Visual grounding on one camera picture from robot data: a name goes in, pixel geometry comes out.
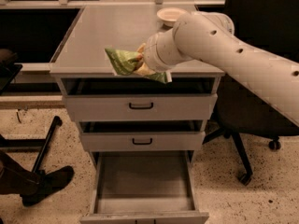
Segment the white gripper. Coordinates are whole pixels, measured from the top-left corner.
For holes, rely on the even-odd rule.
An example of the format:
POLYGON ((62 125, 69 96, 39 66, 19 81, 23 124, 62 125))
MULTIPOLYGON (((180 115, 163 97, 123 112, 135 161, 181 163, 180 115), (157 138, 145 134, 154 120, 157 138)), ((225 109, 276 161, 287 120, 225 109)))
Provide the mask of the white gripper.
POLYGON ((177 64, 192 59, 178 50, 174 42, 172 29, 152 35, 147 43, 139 46, 136 52, 138 53, 137 60, 141 61, 144 58, 144 63, 137 65, 135 73, 143 77, 153 75, 154 71, 164 72, 170 70, 177 64))

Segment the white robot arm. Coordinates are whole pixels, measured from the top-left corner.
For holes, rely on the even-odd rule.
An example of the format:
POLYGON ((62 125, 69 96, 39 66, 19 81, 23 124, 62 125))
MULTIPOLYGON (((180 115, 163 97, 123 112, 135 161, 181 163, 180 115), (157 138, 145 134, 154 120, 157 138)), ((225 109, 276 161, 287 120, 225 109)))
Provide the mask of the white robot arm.
POLYGON ((213 65, 299 125, 299 63, 239 40, 206 13, 185 13, 151 36, 143 58, 157 72, 188 60, 213 65))

